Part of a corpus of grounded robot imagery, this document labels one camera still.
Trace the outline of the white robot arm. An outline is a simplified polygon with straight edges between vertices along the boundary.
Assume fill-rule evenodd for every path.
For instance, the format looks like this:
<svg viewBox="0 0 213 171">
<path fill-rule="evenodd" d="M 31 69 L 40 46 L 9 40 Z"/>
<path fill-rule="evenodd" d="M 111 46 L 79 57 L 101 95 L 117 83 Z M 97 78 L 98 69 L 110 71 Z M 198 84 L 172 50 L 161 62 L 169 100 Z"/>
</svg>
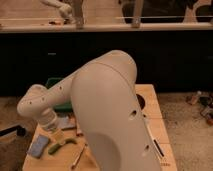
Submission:
<svg viewBox="0 0 213 171">
<path fill-rule="evenodd" d="M 136 76 L 133 58 L 112 50 L 49 89 L 31 86 L 17 110 L 36 119 L 69 102 L 100 171 L 161 171 L 137 99 Z"/>
</svg>

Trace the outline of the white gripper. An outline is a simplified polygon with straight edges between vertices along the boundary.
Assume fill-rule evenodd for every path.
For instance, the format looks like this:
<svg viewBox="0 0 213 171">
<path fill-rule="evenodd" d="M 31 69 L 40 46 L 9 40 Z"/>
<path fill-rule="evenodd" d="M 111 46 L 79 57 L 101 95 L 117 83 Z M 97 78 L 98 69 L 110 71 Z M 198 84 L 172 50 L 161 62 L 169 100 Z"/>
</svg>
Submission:
<svg viewBox="0 0 213 171">
<path fill-rule="evenodd" d="M 59 144 L 65 143 L 65 137 L 59 126 L 58 116 L 55 112 L 43 113 L 39 122 L 41 128 L 46 132 L 54 132 L 52 138 Z"/>
</svg>

